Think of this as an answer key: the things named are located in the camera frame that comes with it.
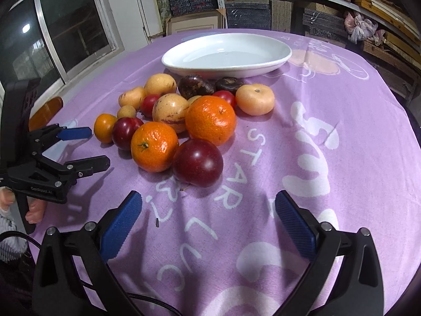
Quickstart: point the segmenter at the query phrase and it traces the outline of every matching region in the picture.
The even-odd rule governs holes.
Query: chair
[[[29,131],[34,131],[46,126],[61,108],[63,108],[63,100],[60,96],[54,97],[46,102],[29,119]]]

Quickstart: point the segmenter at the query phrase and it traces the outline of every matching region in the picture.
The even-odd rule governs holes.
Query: purple tablecloth
[[[421,262],[421,150],[405,111],[353,52],[292,34],[241,31],[280,39],[293,56],[279,70],[248,79],[273,89],[274,112],[249,117],[237,111],[235,137],[220,147],[224,172],[215,186],[181,192],[171,172],[148,174],[115,146],[95,137],[72,142],[59,161],[107,155],[111,168],[79,180],[66,205],[50,204],[34,237],[41,241],[52,225],[69,231],[98,221],[137,190],[143,211],[109,261],[126,291],[161,299],[186,316],[270,316],[307,266],[274,213],[275,195],[286,189],[319,221],[371,230],[389,310]],[[130,54],[88,83],[53,121],[93,127],[99,114],[117,112],[122,92],[164,71],[165,51],[204,34],[179,33]],[[315,306],[326,300],[339,264]],[[83,269],[81,277],[88,280]],[[167,314],[136,303],[145,314]]]

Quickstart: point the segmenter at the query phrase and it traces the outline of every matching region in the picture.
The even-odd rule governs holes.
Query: blue gripper pad
[[[299,207],[292,198],[279,191],[275,198],[275,210],[300,255],[313,261],[317,252],[316,236],[300,214]]]
[[[92,130],[89,127],[79,127],[75,129],[63,129],[57,134],[57,138],[66,140],[88,139],[92,136]]]
[[[104,262],[115,258],[142,211],[142,196],[132,191],[101,237],[100,255]]]

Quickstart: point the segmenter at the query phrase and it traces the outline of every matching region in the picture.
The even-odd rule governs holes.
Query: glass pane
[[[94,0],[41,0],[41,7],[66,71],[108,45]]]
[[[0,81],[41,78],[38,96],[60,78],[39,29],[34,0],[24,0],[0,24]]]

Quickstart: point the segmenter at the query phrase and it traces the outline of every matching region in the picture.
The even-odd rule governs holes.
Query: tangerine
[[[202,96],[186,113],[186,129],[192,138],[205,139],[216,146],[234,133],[237,119],[234,109],[218,96]]]
[[[111,114],[101,114],[96,118],[95,124],[93,125],[93,133],[103,144],[112,142],[111,133],[116,121],[117,118]]]
[[[178,148],[176,131],[165,123],[147,122],[131,140],[131,154],[139,167],[147,172],[162,172],[171,166]]]

